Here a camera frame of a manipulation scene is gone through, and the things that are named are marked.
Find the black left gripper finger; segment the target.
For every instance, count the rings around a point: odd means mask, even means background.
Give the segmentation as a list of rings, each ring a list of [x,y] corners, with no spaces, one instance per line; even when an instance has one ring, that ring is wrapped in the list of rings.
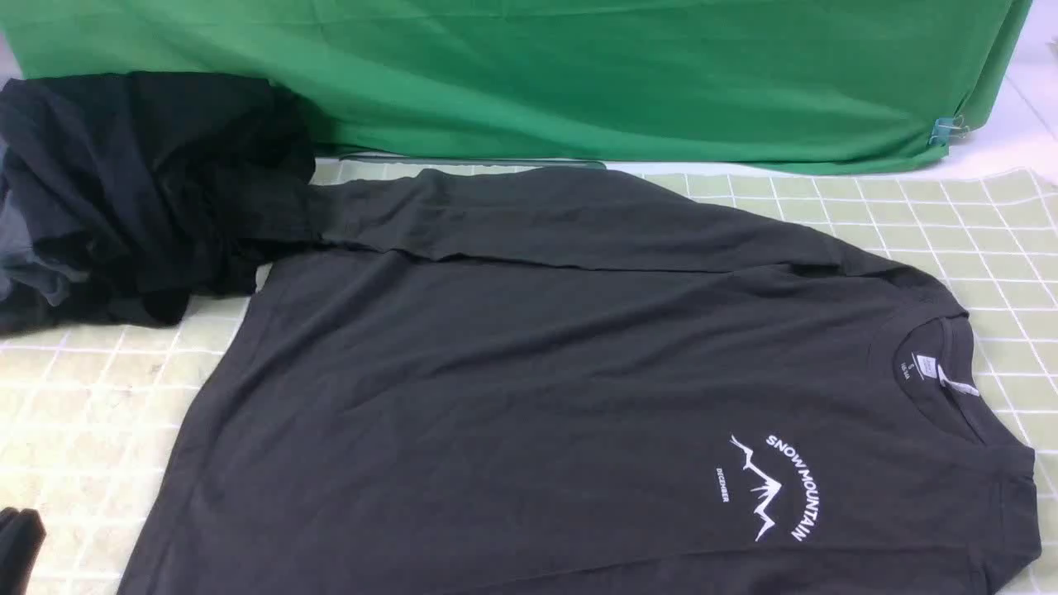
[[[45,528],[35,509],[3,508],[1,512],[1,594],[24,594]]]

